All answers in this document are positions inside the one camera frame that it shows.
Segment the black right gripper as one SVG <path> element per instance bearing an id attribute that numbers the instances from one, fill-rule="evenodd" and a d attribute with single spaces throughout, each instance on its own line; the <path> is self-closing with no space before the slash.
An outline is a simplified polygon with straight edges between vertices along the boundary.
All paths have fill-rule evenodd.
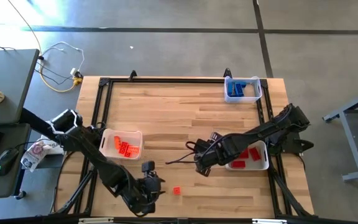
<path id="1" fill-rule="evenodd" d="M 219 133 L 212 133 L 208 140 L 197 139 L 195 144 L 194 162 L 196 164 L 197 173 L 208 177 L 211 167 L 218 164 L 217 149 L 221 144 L 214 144 L 217 140 L 222 138 Z"/>

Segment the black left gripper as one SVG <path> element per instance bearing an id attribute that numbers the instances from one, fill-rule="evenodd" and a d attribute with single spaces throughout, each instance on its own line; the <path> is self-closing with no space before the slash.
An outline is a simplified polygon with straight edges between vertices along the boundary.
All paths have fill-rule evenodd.
<path id="1" fill-rule="evenodd" d="M 166 182 L 160 178 L 155 171 L 155 162 L 147 161 L 142 164 L 144 177 L 137 179 L 140 197 L 136 199 L 133 213 L 136 215 L 147 215 L 155 213 L 155 204 L 159 196 L 166 193 L 161 191 L 161 183 Z"/>

